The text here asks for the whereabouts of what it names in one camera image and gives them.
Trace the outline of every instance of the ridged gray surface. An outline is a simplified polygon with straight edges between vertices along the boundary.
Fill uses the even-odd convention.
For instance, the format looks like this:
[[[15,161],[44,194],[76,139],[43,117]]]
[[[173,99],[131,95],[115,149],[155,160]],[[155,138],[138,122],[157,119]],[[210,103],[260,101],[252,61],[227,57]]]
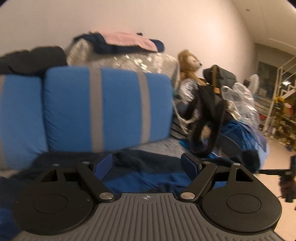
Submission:
[[[247,236],[227,233],[206,221],[193,203],[180,202],[171,193],[148,196],[122,194],[117,201],[100,204],[86,223],[68,233],[40,236],[21,232],[14,241],[283,240],[272,231]]]

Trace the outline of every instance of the gray stripe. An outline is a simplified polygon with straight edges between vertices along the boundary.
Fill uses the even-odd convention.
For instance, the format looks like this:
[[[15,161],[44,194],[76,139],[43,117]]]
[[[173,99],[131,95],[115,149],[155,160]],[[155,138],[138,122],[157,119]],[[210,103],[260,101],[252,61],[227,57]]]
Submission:
[[[150,94],[147,78],[144,72],[137,72],[140,93],[141,93],[141,110],[142,110],[142,135],[141,143],[147,143],[150,139],[151,130],[151,110]]]
[[[91,121],[91,149],[103,151],[103,100],[100,68],[89,68],[89,104]]]
[[[4,81],[5,81],[5,75],[0,75],[0,103],[1,103]],[[1,135],[0,135],[0,169],[8,169],[8,166],[4,157]]]

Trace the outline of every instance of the white wall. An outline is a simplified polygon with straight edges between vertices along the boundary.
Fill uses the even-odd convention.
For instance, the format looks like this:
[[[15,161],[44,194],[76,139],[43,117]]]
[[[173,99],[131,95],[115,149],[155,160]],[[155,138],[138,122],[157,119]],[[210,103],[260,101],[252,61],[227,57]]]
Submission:
[[[255,71],[254,43],[231,0],[8,0],[0,8],[0,55],[68,46],[91,29],[143,32],[174,57],[189,49],[242,82]]]
[[[279,68],[293,57],[293,55],[287,52],[269,46],[255,44],[255,47],[257,52],[257,63],[262,62]],[[296,64],[296,59],[287,64],[284,69],[287,70],[294,64]],[[289,72],[296,72],[296,67],[289,70]]]

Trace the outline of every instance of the teddy bear head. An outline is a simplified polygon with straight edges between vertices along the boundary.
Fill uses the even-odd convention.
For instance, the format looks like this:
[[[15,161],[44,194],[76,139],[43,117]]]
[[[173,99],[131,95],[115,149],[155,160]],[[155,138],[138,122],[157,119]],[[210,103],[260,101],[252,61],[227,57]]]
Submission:
[[[187,49],[178,54],[178,60],[181,71],[197,71],[202,66],[198,58]]]

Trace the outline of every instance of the ceiling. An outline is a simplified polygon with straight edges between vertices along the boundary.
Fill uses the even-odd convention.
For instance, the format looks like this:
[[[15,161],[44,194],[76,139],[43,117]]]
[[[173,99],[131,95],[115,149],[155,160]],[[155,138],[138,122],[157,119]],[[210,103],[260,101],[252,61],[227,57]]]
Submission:
[[[255,43],[296,55],[296,8],[287,0],[232,0]]]

